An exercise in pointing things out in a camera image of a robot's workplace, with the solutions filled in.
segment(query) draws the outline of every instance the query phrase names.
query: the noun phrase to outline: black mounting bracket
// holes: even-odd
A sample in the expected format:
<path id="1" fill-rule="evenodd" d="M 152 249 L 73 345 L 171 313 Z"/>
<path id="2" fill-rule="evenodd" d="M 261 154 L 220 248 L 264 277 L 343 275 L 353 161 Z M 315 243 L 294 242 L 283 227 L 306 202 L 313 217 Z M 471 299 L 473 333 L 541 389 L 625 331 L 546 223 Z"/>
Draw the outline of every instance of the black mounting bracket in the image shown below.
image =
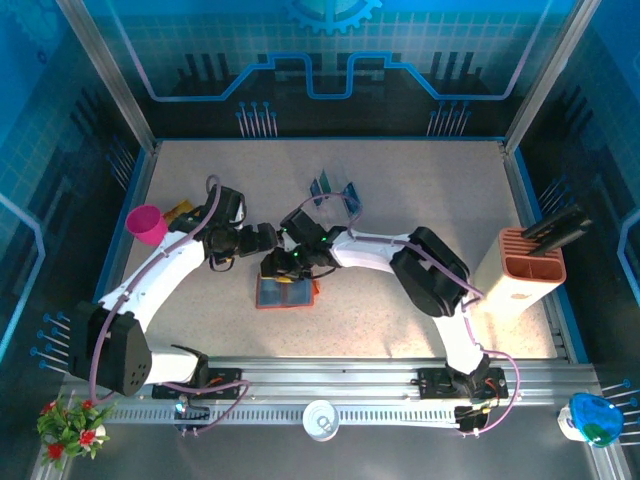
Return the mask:
<path id="1" fill-rule="evenodd" d="M 418 386 L 420 400 L 469 398 L 463 395 L 452 383 L 451 376 L 445 367 L 419 368 L 417 378 L 411 380 L 412 385 Z M 479 390 L 473 395 L 474 399 L 488 400 L 491 398 L 507 398 L 509 390 L 501 368 L 489 368 Z"/>
<path id="2" fill-rule="evenodd" d="M 205 386 L 200 388 L 219 387 L 231 382 L 236 382 L 242 379 L 242 370 L 239 368 L 215 368 L 210 367 L 207 372 L 207 382 Z M 184 384 L 185 387 L 193 388 L 193 385 Z M 240 396 L 241 387 L 227 388 L 214 393 L 203 393 L 201 395 L 187 395 L 191 396 L 192 400 L 236 400 Z M 178 392 L 164 385 L 154 385 L 151 392 L 151 398 L 156 400 L 178 400 L 180 395 L 184 395 L 183 392 Z"/>

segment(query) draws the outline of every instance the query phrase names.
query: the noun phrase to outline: orange pen holder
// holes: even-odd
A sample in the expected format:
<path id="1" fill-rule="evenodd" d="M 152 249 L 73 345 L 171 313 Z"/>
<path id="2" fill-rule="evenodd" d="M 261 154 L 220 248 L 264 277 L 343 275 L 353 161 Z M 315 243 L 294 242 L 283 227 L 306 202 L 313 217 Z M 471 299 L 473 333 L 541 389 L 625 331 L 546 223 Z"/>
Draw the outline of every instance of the orange pen holder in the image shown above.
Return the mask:
<path id="1" fill-rule="evenodd" d="M 524 230 L 501 230 L 473 276 L 474 286 L 485 293 L 477 308 L 494 317 L 520 316 L 567 278 L 559 248 L 543 257 L 527 255 L 537 243 L 522 238 Z"/>

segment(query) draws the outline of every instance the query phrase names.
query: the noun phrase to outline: small white container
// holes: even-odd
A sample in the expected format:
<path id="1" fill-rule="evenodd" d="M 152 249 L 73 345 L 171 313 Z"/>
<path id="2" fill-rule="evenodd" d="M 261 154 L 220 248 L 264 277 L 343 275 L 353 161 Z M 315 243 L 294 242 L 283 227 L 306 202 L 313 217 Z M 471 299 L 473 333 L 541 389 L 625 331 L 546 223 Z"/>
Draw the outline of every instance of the small white container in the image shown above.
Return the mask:
<path id="1" fill-rule="evenodd" d="M 571 408 L 568 403 L 562 407 L 562 410 L 560 410 L 560 414 L 558 415 L 558 425 L 560 425 L 560 430 L 562 430 L 564 436 L 569 440 L 573 440 L 575 442 L 587 441 L 582 432 L 575 427 L 573 419 L 571 418 Z"/>
<path id="2" fill-rule="evenodd" d="M 331 403 L 326 400 L 316 400 L 304 409 L 302 425 L 315 441 L 327 442 L 338 433 L 340 416 Z"/>

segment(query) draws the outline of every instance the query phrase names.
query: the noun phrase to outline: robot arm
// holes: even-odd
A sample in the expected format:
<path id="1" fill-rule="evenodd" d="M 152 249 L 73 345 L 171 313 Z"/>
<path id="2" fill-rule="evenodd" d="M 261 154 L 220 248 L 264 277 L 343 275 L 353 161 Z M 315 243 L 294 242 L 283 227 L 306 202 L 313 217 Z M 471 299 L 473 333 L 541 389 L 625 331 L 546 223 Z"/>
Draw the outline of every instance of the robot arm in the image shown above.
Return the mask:
<path id="1" fill-rule="evenodd" d="M 344 227 L 327 232 L 300 209 L 285 218 L 281 227 L 283 247 L 262 262 L 263 277 L 312 278 L 314 266 L 363 267 L 394 274 L 413 304 L 433 318 L 445 346 L 451 386 L 472 398 L 483 389 L 489 359 L 467 330 L 462 312 L 467 290 L 425 264 L 417 252 L 427 253 L 463 281 L 469 271 L 431 230 L 419 227 L 397 236 L 349 233 Z"/>
<path id="2" fill-rule="evenodd" d="M 69 373 L 89 379 L 93 350 L 107 316 L 115 312 L 98 363 L 96 383 L 123 395 L 133 395 L 145 384 L 174 382 L 201 387 L 207 381 L 208 357 L 187 347 L 149 348 L 145 332 L 164 301 L 182 280 L 207 259 L 212 270 L 233 266 L 236 256 L 272 250 L 277 245 L 273 227 L 263 223 L 257 232 L 243 226 L 244 196 L 220 187 L 220 201 L 207 225 L 186 239 L 207 215 L 216 194 L 207 203 L 182 214 L 169 226 L 156 251 L 122 285 L 98 305 L 81 303 L 71 315 Z M 169 248 L 182 241 L 177 248 Z M 147 270 L 135 288 L 133 280 Z M 127 297 L 122 303 L 119 299 Z"/>

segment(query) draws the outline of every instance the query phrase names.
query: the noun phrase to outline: glass panel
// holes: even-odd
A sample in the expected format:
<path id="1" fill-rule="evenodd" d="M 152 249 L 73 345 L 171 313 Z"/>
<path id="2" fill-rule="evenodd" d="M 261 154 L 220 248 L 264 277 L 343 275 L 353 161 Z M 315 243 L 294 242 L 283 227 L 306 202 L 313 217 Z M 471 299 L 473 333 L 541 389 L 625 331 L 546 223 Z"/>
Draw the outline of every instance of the glass panel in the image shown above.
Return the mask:
<path id="1" fill-rule="evenodd" d="M 41 356 L 64 357 L 47 352 L 53 340 L 37 337 L 52 335 L 43 315 L 55 318 L 92 299 L 138 155 L 55 2 L 28 9 L 25 3 L 0 9 L 0 430 L 7 459 L 0 478 L 6 480 L 29 478 L 40 447 L 36 418 L 62 381 L 47 366 L 66 368 Z"/>
<path id="2" fill-rule="evenodd" d="M 573 4 L 88 2 L 160 137 L 501 136 Z"/>
<path id="3" fill-rule="evenodd" d="M 594 221 L 586 235 L 564 248 L 567 292 L 603 386 L 629 377 L 635 388 L 640 384 L 639 22 L 637 2 L 601 3 L 521 146 L 543 213 L 578 203 Z"/>

